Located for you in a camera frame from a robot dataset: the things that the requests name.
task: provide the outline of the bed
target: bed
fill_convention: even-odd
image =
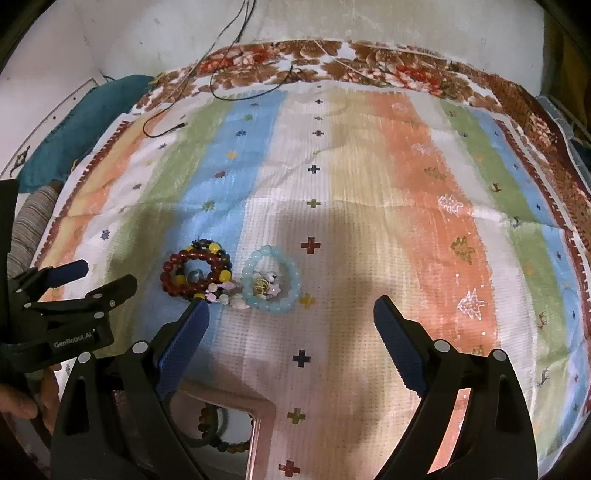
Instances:
[[[180,90],[147,131],[186,127],[146,137]],[[214,239],[238,280],[253,250],[281,247],[301,272],[293,311],[212,304],[183,384],[265,405],[252,478],[380,470],[418,405],[373,325],[384,294],[459,351],[508,353],[542,475],[591,406],[591,197],[578,168],[523,88],[435,52],[233,46],[162,74],[109,127],[65,184],[35,265],[90,265],[52,300],[136,276],[101,352],[112,355],[186,308],[162,290],[171,254]],[[468,395],[433,468],[451,454]]]

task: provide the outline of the striped blanket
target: striped blanket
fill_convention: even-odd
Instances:
[[[120,353],[186,308],[161,289],[171,253],[214,239],[239,277],[255,248],[278,245],[301,270],[295,309],[211,305],[186,374],[274,405],[261,478],[292,465],[299,478],[372,479],[392,452],[418,398],[373,326],[383,294],[459,351],[507,351],[543,473],[590,406],[588,252],[565,174],[501,108],[359,83],[289,82],[237,102],[201,89],[150,122],[152,133],[187,122],[155,139],[142,133],[151,100],[122,115],[68,180],[37,259],[84,258],[90,273],[50,295],[135,275],[138,293],[114,312],[104,352]],[[563,143],[544,128],[538,140]],[[467,397],[434,466],[451,454]]]

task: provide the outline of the finger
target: finger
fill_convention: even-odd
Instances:
[[[43,379],[41,380],[40,387],[41,404],[48,408],[53,407],[56,403],[59,404],[59,392],[60,387],[57,384],[55,374],[46,368],[43,371]]]
[[[10,385],[0,384],[0,412],[33,419],[37,416],[38,408],[32,398]]]
[[[53,371],[46,369],[41,380],[40,398],[43,405],[43,423],[51,434],[56,424],[57,412],[60,408],[59,386]]]

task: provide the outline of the teal cushion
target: teal cushion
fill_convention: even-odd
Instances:
[[[150,89],[152,80],[130,75],[88,92],[24,164],[18,175],[19,193],[34,192],[52,180],[66,181],[74,160],[92,151],[108,126]]]

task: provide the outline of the black cable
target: black cable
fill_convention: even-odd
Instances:
[[[226,102],[237,102],[239,100],[252,100],[253,98],[262,97],[263,95],[266,95],[267,93],[271,93],[274,90],[277,90],[281,85],[283,85],[287,81],[289,76],[291,75],[291,72],[293,71],[293,69],[294,69],[294,66],[291,65],[289,71],[287,72],[287,75],[285,75],[285,77],[283,78],[281,83],[278,83],[277,85],[275,85],[271,90],[265,90],[264,92],[257,93],[256,95],[251,95],[250,97],[237,97],[237,98],[220,97],[220,96],[216,95],[213,90],[212,90],[212,95],[215,98],[217,98],[218,100],[225,100]],[[212,86],[212,80],[213,80],[213,75],[209,79],[209,87],[210,88]]]
[[[219,62],[219,64],[222,64],[223,61],[226,59],[226,57],[228,56],[228,52],[230,52],[230,50],[232,49],[232,47],[234,46],[234,44],[236,42],[239,41],[239,39],[242,37],[242,33],[244,32],[244,29],[246,28],[246,26],[248,25],[248,22],[251,19],[252,13],[254,12],[254,9],[256,7],[256,0],[252,0],[252,8],[251,11],[248,12],[248,7],[246,8],[246,17],[244,19],[244,22],[242,24],[242,28],[240,29],[240,32],[238,33],[238,36],[236,37],[236,39],[230,44],[230,46],[228,47],[228,49],[226,50],[226,53],[224,54],[223,58],[221,59],[221,61]],[[272,89],[270,90],[265,90],[264,92],[261,93],[257,93],[256,95],[251,95],[248,97],[237,97],[237,98],[229,98],[229,97],[220,97],[218,95],[216,95],[214,89],[213,89],[213,77],[214,75],[219,71],[219,69],[215,69],[212,72],[212,75],[209,77],[209,90],[212,93],[212,95],[214,96],[214,98],[218,99],[218,100],[225,100],[227,102],[238,102],[240,100],[252,100],[253,98],[258,98],[261,97],[263,95],[266,95],[267,93],[271,93],[274,90],[277,90],[280,86],[282,86],[287,79],[291,76],[291,72],[293,71],[293,64],[290,66],[289,71],[287,72],[287,75],[285,75],[285,77],[283,78],[283,80],[281,82],[279,82],[279,84],[275,85]]]
[[[245,18],[244,23],[242,24],[242,28],[238,34],[238,36],[242,35],[242,32],[244,31],[244,28],[246,27],[246,24],[248,23],[248,20],[250,20],[250,15],[252,15],[252,11],[254,10],[254,6],[256,4],[256,0],[254,0],[253,3],[253,8],[250,11],[250,14],[248,12],[248,7],[249,7],[249,0],[242,0],[242,5],[240,6],[240,10],[238,11],[238,13],[234,16],[234,18],[232,18],[232,20],[230,20],[230,22],[223,28],[223,30],[217,35],[215,41],[213,42],[212,46],[209,47],[208,51],[204,53],[203,57],[201,57],[199,59],[199,61],[195,64],[195,66],[189,71],[189,73],[187,74],[187,76],[184,78],[184,80],[177,86],[177,89],[179,87],[182,87],[178,93],[178,95],[174,98],[173,102],[168,105],[167,107],[163,108],[162,110],[160,110],[159,112],[157,112],[155,115],[151,116],[150,118],[146,119],[146,121],[144,122],[143,126],[142,126],[142,132],[144,133],[144,135],[148,138],[158,138],[158,137],[162,137],[163,135],[166,135],[170,132],[173,132],[174,130],[177,130],[179,128],[182,128],[184,126],[186,126],[187,124],[185,122],[180,123],[172,128],[169,128],[168,130],[166,130],[165,132],[162,132],[158,135],[150,135],[147,131],[146,131],[146,125],[148,125],[148,122],[152,121],[154,118],[162,115],[164,112],[166,112],[167,110],[169,110],[175,103],[177,103],[180,98],[181,95],[183,94],[183,91],[186,87],[186,83],[189,81],[189,79],[191,78],[191,75],[193,74],[193,72],[195,72],[195,70],[197,68],[199,68],[199,66],[203,63],[203,60],[205,60],[205,58],[211,53],[211,51],[213,50],[214,46],[216,45],[217,41],[220,39],[220,37],[224,34],[224,32],[230,28],[230,26],[236,21],[236,19],[238,18],[238,16],[240,16],[240,14],[242,13],[242,10],[244,9],[244,6],[246,5],[246,15],[247,17]],[[236,43],[236,41],[238,40],[238,37],[236,37],[236,39],[232,42],[232,46]]]

